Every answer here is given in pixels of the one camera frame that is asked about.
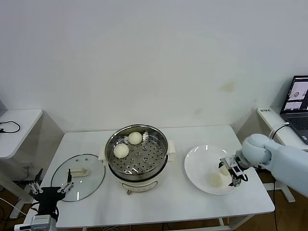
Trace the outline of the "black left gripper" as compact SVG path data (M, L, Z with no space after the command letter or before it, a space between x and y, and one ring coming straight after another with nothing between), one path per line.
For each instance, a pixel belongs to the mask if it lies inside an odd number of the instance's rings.
M35 194L35 200L38 202L38 213L55 213L58 201L65 198L65 193L73 188L71 170L68 170L67 183L60 187L43 187L39 185L40 177L43 172L41 168L35 176L34 181L29 183L30 189Z

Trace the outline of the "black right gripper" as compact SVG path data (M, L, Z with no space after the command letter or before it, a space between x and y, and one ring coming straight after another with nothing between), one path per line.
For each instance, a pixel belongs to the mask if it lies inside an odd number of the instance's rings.
M238 187L241 184L240 176L242 175L242 170L236 162L236 157L228 156L221 158L218 167L221 168L222 166L228 168L229 173L233 177L229 186Z

